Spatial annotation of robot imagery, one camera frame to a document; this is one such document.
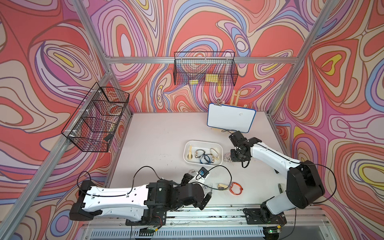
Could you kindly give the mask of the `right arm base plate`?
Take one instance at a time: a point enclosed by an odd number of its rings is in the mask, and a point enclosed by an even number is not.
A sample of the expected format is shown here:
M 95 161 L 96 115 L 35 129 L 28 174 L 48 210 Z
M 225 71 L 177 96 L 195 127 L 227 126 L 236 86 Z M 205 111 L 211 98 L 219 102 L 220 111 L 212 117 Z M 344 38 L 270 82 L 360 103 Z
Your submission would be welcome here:
M 245 215 L 248 225 L 281 225 L 284 226 L 287 223 L 287 219 L 284 213 L 278 215 L 272 215 L 266 208 L 249 209 L 244 208 L 243 213 Z

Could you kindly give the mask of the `red translucent watch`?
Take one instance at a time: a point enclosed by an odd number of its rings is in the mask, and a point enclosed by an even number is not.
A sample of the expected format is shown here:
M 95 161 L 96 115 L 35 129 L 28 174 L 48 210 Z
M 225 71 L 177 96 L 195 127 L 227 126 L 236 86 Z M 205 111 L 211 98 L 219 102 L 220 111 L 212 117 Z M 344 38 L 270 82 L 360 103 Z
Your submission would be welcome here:
M 239 183 L 232 182 L 229 185 L 229 191 L 234 196 L 240 196 L 243 193 L 244 189 Z

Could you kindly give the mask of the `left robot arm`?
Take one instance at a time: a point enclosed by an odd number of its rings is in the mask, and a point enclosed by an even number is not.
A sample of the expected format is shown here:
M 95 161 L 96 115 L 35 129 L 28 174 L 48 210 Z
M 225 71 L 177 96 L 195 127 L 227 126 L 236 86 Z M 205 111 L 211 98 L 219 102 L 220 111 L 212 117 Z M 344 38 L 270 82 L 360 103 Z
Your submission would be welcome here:
M 185 174 L 182 182 L 160 179 L 155 183 L 132 188 L 102 188 L 91 180 L 79 187 L 78 200 L 73 204 L 69 217 L 72 221 L 87 222 L 94 217 L 123 218 L 136 225 L 165 222 L 168 211 L 184 206 L 203 210 L 212 198 L 200 183 Z

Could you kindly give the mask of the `white orange strap watch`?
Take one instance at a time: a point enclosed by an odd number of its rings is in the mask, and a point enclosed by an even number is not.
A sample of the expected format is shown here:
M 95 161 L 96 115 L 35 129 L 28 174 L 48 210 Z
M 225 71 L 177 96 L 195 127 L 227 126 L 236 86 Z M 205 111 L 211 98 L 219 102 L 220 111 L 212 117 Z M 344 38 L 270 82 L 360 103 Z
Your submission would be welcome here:
M 225 153 L 223 156 L 223 161 L 228 163 L 232 162 L 231 153 Z

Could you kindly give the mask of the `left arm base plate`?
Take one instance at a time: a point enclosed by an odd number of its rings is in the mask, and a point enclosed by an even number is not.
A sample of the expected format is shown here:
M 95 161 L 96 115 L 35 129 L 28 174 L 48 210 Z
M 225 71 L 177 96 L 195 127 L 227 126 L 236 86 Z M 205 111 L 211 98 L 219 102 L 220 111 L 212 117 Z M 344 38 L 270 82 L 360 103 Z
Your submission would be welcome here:
M 138 221 L 126 220 L 126 226 L 163 226 L 166 224 L 167 211 L 163 209 L 144 210 Z

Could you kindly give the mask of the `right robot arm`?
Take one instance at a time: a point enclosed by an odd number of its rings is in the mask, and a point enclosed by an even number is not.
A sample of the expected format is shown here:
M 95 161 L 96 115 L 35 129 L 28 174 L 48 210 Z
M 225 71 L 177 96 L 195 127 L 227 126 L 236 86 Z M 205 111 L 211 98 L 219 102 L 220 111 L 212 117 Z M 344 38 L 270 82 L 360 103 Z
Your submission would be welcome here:
M 304 209 L 325 194 L 318 169 L 311 161 L 300 162 L 270 148 L 260 139 L 247 139 L 239 131 L 229 135 L 234 148 L 232 162 L 262 161 L 287 180 L 286 190 L 261 204 L 260 214 L 268 221 L 284 211 Z

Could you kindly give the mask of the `beige long strap watch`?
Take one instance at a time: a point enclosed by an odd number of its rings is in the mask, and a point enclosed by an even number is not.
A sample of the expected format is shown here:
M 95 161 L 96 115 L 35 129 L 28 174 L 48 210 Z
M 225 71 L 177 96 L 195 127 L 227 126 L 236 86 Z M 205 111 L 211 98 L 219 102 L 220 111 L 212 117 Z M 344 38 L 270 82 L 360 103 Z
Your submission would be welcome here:
M 188 151 L 187 159 L 188 160 L 192 160 L 193 159 L 192 146 L 191 145 L 189 146 L 189 151 Z

